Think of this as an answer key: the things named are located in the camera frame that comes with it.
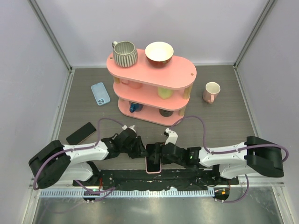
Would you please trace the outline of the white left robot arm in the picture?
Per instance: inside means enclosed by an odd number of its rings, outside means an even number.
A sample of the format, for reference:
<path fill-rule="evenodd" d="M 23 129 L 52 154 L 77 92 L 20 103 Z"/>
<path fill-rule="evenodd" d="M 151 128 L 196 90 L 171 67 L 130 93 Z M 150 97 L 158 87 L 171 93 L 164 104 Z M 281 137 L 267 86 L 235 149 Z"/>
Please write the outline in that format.
<path fill-rule="evenodd" d="M 116 158 L 122 153 L 132 159 L 149 155 L 133 127 L 125 127 L 120 134 L 83 145 L 63 145 L 54 140 L 28 162 L 34 176 L 33 189 L 46 189 L 64 180 L 95 186 L 100 175 L 91 162 Z"/>

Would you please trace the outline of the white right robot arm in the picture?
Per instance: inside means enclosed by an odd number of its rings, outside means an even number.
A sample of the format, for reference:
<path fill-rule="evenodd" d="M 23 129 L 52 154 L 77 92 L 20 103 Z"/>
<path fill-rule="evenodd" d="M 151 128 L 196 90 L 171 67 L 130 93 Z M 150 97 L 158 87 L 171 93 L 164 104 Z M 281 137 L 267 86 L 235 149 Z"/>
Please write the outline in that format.
<path fill-rule="evenodd" d="M 176 146 L 178 135 L 174 131 L 166 136 L 165 143 L 147 144 L 147 173 L 160 173 L 161 165 L 176 163 L 192 171 L 212 167 L 211 179 L 216 184 L 251 173 L 284 176 L 282 149 L 261 138 L 249 136 L 245 142 L 226 147 L 184 149 Z"/>

